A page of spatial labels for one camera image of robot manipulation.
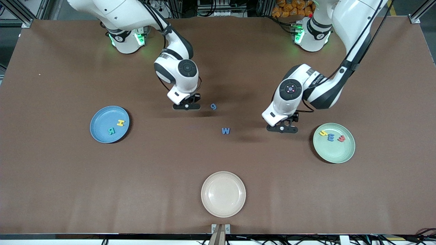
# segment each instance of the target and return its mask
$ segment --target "brown table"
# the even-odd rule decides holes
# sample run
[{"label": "brown table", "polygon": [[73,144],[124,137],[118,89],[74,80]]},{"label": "brown table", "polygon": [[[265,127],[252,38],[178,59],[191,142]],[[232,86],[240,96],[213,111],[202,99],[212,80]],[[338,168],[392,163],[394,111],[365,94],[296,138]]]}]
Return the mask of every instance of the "brown table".
[{"label": "brown table", "polygon": [[[345,51],[336,35],[308,53],[268,19],[172,23],[194,46],[200,111],[171,109],[153,71],[156,32],[123,55],[96,21],[38,20],[22,31],[0,88],[1,233],[201,233],[227,223],[234,233],[413,234],[436,226],[436,68],[419,25],[389,17],[338,103],[302,114],[293,135],[267,132],[261,113],[292,66],[325,75],[338,66]],[[107,105],[132,118],[119,143],[89,134]],[[314,154],[311,134],[327,122],[356,139],[347,163]],[[221,170],[247,190],[230,218],[212,216],[200,198],[204,180]]]}]

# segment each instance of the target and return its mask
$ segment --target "gray floor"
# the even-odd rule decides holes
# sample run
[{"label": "gray floor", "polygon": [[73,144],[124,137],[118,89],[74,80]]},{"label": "gray floor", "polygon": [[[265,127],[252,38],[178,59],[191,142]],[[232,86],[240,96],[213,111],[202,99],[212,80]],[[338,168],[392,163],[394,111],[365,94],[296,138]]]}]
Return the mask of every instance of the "gray floor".
[{"label": "gray floor", "polygon": [[[396,0],[394,8],[397,15],[413,13],[423,0]],[[66,0],[58,0],[58,4],[51,11],[51,19],[58,20],[94,20],[95,17],[75,11]],[[436,56],[436,6],[430,9],[421,18],[421,28],[426,37],[429,50],[433,57]],[[15,44],[18,40],[20,28],[0,28],[0,64],[8,65]]]}]

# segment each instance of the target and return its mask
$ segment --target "blue plate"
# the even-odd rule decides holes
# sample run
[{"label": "blue plate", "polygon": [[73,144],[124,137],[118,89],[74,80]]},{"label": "blue plate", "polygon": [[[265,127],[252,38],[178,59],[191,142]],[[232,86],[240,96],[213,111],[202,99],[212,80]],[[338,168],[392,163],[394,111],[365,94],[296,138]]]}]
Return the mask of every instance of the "blue plate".
[{"label": "blue plate", "polygon": [[111,105],[97,111],[91,119],[89,130],[92,137],[98,142],[113,143],[126,134],[129,124],[130,119],[126,110]]}]

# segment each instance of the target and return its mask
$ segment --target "green plate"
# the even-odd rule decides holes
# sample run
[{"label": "green plate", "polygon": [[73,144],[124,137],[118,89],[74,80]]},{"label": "green plate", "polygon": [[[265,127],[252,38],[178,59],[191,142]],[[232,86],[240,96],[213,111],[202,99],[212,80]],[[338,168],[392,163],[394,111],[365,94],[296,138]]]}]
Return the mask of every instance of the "green plate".
[{"label": "green plate", "polygon": [[[327,134],[334,134],[333,141],[329,136],[322,136],[321,131]],[[341,136],[345,137],[343,142],[339,141]],[[313,146],[318,155],[331,163],[344,163],[348,161],[356,150],[356,143],[353,135],[344,126],[337,123],[326,123],[319,126],[313,135]]]}]

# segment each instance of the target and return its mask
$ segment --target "robotic arm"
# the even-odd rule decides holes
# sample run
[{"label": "robotic arm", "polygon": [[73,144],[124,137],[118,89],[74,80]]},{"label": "robotic arm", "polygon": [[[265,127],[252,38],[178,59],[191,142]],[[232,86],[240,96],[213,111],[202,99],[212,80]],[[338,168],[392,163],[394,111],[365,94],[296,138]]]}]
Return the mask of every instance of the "robotic arm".
[{"label": "robotic arm", "polygon": [[175,109],[199,109],[196,94],[198,68],[191,60],[192,45],[158,11],[142,0],[68,0],[77,11],[89,13],[104,24],[112,44],[123,54],[137,51],[145,43],[140,39],[143,27],[152,26],[168,40],[154,69],[159,79],[173,84],[167,96]]},{"label": "robotic arm", "polygon": [[[292,67],[277,87],[271,104],[262,113],[262,117],[269,124],[267,126],[269,131],[296,133],[298,131],[296,127],[286,125],[284,122],[291,123],[291,121],[298,120],[298,114],[294,113],[302,99],[308,101],[316,109],[327,109],[336,103],[345,82],[357,69],[365,55],[371,41],[370,26],[386,2],[387,0],[340,0],[337,3],[332,11],[331,22],[345,45],[347,56],[335,71],[336,74],[332,79],[306,64]],[[307,39],[306,43],[315,40],[310,32]]]}]

